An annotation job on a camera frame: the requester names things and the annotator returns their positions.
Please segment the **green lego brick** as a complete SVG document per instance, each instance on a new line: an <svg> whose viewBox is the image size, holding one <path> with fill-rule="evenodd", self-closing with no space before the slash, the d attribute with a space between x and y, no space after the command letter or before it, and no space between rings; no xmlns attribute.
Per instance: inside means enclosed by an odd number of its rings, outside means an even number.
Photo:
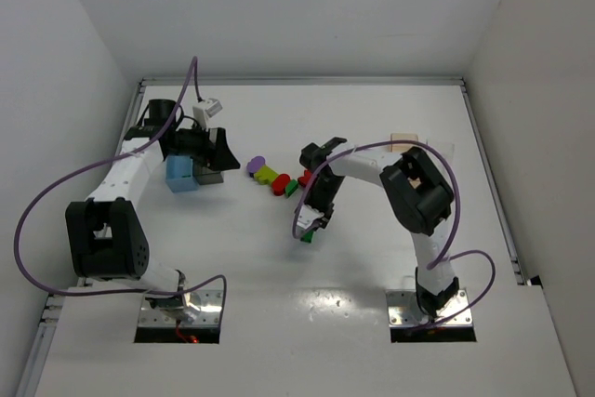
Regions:
<svg viewBox="0 0 595 397"><path fill-rule="evenodd" d="M309 232L306 232L302 235L302 237L300 238L300 241L303 243L307 243L310 244L313 240L313 236L316 233L316 230L310 230Z"/></svg>

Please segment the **purple rounded lego brick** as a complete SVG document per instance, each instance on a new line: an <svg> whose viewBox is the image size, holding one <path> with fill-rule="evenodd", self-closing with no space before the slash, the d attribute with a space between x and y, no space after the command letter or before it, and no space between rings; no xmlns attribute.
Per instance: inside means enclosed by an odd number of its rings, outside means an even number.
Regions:
<svg viewBox="0 0 595 397"><path fill-rule="evenodd" d="M253 178L255 174L266 165L266 160L263 156L255 156L246 164L246 172Z"/></svg>

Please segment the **lime green lego bricks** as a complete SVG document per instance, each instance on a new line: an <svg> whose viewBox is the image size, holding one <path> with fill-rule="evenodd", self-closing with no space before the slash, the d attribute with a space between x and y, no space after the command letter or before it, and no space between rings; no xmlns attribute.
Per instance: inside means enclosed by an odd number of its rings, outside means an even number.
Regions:
<svg viewBox="0 0 595 397"><path fill-rule="evenodd" d="M267 165L263 165L253 176L261 185L271 185L278 177L279 174Z"/></svg>

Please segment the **red rounded lego brick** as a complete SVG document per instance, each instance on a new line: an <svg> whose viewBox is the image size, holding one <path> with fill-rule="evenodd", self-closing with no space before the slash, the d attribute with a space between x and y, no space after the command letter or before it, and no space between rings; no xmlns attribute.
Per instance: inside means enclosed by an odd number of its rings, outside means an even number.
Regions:
<svg viewBox="0 0 595 397"><path fill-rule="evenodd" d="M285 188L290 183L291 178L287 174L280 174L272 183L271 190L275 196L282 196L285 193Z"/></svg>

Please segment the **small green lego wedge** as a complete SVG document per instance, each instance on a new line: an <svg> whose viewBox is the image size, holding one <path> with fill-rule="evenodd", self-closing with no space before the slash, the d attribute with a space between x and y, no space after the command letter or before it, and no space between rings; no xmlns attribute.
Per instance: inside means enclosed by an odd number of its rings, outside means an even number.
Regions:
<svg viewBox="0 0 595 397"><path fill-rule="evenodd" d="M293 195L296 192L298 187L299 187L298 182L295 179L291 179L285 186L284 195L286 197L290 197L291 195Z"/></svg>

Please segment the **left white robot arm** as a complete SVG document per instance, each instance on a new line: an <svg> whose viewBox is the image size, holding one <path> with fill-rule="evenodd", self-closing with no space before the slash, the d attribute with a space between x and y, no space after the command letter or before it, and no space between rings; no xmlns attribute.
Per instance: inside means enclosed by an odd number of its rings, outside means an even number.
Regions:
<svg viewBox="0 0 595 397"><path fill-rule="evenodd" d="M73 269L80 278L113 281L137 288L151 300L180 299L183 273L157 261L141 227L136 207L152 172L174 156L212 172L239 168L223 127L211 127L221 111L216 99L193 108L193 123L179 125L171 99L152 99L147 114L125 133L120 160L84 201L71 202L65 218Z"/></svg>

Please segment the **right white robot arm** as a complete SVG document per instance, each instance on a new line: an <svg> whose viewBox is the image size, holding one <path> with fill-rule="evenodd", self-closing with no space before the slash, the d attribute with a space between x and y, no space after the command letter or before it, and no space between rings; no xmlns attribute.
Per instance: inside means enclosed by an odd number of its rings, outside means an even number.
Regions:
<svg viewBox="0 0 595 397"><path fill-rule="evenodd" d="M439 169L429 149L410 144L402 153L386 152L376 144L358 147L334 137L301 150L299 163L311 173L297 205L292 235L306 240L327 226L344 179L352 178L383 189L397 221L411 234L416 256L416 300L431 320L456 294L459 281L445 252L453 242L447 220L458 200L452 170Z"/></svg>

